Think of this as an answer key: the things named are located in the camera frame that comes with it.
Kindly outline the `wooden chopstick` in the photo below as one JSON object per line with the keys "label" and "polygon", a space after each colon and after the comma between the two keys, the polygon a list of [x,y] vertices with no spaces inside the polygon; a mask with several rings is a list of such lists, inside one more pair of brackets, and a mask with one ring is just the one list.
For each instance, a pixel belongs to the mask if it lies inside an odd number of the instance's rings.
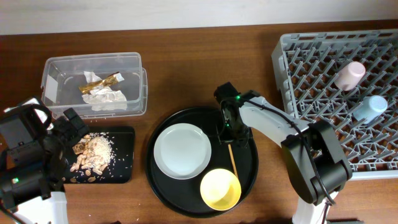
{"label": "wooden chopstick", "polygon": [[232,147],[231,147],[230,144],[228,144],[228,150],[229,150],[229,156],[230,156],[230,159],[231,159],[231,164],[233,166],[234,175],[238,179],[239,176],[238,176],[238,172],[237,172],[237,168],[236,168],[236,163],[235,163],[235,160],[234,160],[233,150],[232,150]]}

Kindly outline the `white tissue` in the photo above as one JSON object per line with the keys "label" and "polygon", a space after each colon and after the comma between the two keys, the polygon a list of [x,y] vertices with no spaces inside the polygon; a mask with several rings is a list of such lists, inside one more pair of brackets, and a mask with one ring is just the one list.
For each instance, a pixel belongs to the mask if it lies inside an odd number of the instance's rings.
{"label": "white tissue", "polygon": [[[87,84],[104,80],[94,72],[84,71],[83,73]],[[91,104],[93,111],[127,110],[127,98],[121,90],[112,90],[111,86],[99,87],[88,94],[82,94],[83,101]]]}

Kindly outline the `grey plate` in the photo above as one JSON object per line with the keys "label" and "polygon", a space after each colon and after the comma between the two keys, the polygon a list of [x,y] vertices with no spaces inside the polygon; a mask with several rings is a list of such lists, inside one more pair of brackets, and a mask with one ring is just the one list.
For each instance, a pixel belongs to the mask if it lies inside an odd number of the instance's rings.
{"label": "grey plate", "polygon": [[187,180],[202,173],[211,159],[209,137],[197,126],[173,124],[158,135],[154,144],[157,167],[168,177]]}

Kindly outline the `yellow bowl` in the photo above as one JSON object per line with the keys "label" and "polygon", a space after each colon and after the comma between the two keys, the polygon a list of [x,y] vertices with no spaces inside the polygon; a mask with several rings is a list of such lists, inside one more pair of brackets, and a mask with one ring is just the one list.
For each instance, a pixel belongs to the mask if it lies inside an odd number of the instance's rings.
{"label": "yellow bowl", "polygon": [[213,169],[200,183],[200,195],[207,206],[217,211],[233,208],[241,197],[239,179],[229,170]]}

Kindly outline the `brown Nescafe Gold sachet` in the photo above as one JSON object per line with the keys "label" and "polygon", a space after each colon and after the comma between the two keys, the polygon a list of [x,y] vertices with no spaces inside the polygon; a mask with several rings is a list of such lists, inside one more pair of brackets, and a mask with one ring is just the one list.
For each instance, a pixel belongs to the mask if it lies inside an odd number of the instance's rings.
{"label": "brown Nescafe Gold sachet", "polygon": [[91,90],[98,89],[99,87],[115,85],[122,81],[124,81],[123,76],[119,72],[117,72],[117,73],[111,74],[110,76],[106,77],[104,80],[99,80],[99,81],[91,82],[86,85],[80,86],[79,90],[83,94],[88,94]]}

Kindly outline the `pink cup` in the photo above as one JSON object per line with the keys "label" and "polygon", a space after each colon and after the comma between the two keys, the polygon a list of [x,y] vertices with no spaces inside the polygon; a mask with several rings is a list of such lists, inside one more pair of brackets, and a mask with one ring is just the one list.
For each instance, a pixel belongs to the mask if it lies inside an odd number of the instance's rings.
{"label": "pink cup", "polygon": [[338,72],[334,84],[343,91],[352,90],[366,73],[365,66],[360,62],[350,62]]}

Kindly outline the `light blue cup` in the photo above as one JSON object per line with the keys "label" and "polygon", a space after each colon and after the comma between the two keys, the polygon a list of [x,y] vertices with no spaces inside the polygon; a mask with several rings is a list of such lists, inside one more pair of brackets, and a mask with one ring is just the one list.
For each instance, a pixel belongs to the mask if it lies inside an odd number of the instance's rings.
{"label": "light blue cup", "polygon": [[353,113],[357,121],[364,119],[368,124],[387,110],[387,100],[379,95],[365,97],[363,104]]}

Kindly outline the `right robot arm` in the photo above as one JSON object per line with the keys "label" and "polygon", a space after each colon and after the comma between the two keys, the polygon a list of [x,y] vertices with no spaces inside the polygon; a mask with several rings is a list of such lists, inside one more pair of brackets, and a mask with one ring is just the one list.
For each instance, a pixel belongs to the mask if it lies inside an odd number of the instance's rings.
{"label": "right robot arm", "polygon": [[353,176],[332,125],[294,118],[254,90],[239,93],[230,82],[219,86],[214,97],[224,125],[216,134],[219,141],[245,141],[256,129],[275,142],[299,196],[292,223],[326,224],[335,197]]}

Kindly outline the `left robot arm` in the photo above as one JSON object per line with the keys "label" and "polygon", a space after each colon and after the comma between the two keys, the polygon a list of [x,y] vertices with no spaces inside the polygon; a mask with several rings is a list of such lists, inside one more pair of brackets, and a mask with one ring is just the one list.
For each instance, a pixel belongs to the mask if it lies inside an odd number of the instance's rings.
{"label": "left robot arm", "polygon": [[36,97],[8,109],[1,116],[1,212],[15,223],[68,223],[65,153],[88,132],[73,108],[53,120]]}

